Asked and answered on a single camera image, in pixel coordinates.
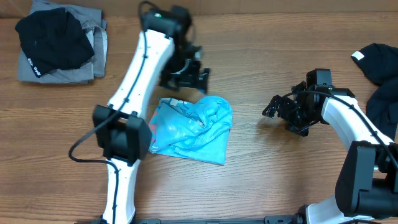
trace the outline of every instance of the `folded black clothing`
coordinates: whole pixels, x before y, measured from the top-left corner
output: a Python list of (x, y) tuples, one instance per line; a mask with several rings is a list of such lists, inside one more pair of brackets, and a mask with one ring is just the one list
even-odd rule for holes
[(398, 48), (385, 44), (370, 44), (351, 56), (365, 76), (382, 85), (398, 76)]
[(366, 105), (366, 116), (383, 134), (395, 139), (398, 123), (398, 76), (373, 93)]
[(78, 69), (94, 56), (80, 21), (65, 8), (34, 12), (15, 30), (37, 77), (58, 68)]

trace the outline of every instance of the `wooden tabletop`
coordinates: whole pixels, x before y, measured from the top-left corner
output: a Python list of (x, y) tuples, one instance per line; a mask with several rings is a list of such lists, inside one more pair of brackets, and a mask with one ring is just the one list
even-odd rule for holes
[[(106, 203), (107, 171), (68, 158), (93, 127), (136, 48), (136, 18), (108, 17), (106, 76), (90, 85), (38, 85), (17, 80), (16, 19), (0, 20), (0, 223), (73, 223), (98, 218)], [(248, 14), (195, 17), (211, 95), (233, 109), (225, 166), (149, 154), (139, 168), (138, 218), (260, 218), (293, 214), (331, 196), (346, 151), (330, 126), (308, 137), (261, 116), (314, 68), (329, 68), (333, 84), (349, 88), (364, 110), (377, 89), (351, 60), (373, 42), (398, 46), (398, 12)], [(158, 97), (196, 102), (200, 94), (156, 88)], [(95, 137), (75, 154), (98, 158)]]

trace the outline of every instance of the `stack of folded clothes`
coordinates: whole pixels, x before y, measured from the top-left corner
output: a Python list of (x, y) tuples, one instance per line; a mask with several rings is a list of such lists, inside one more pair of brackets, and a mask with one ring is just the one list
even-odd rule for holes
[(21, 41), (18, 79), (89, 83), (105, 76), (108, 38), (102, 10), (33, 0), (15, 29)]

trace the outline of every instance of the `gray towel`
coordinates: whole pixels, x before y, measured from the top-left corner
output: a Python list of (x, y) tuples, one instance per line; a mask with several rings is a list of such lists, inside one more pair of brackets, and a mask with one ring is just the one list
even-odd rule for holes
[(88, 83), (94, 77), (105, 76), (106, 53), (108, 51), (108, 38), (105, 32), (106, 21), (102, 19), (102, 10), (68, 4), (56, 4), (46, 0), (33, 0), (30, 13), (41, 10), (51, 10), (64, 7), (80, 21), (88, 40), (93, 46), (94, 57), (79, 69), (53, 70), (37, 78), (27, 61), (26, 55), (21, 51), (18, 60), (18, 79), (23, 82), (37, 83)]

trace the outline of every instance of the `blue cloth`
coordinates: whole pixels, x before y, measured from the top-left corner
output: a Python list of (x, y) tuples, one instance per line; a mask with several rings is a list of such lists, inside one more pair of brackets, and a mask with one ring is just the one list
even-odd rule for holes
[(232, 109), (218, 96), (195, 104), (162, 98), (149, 127), (150, 152), (224, 165)]

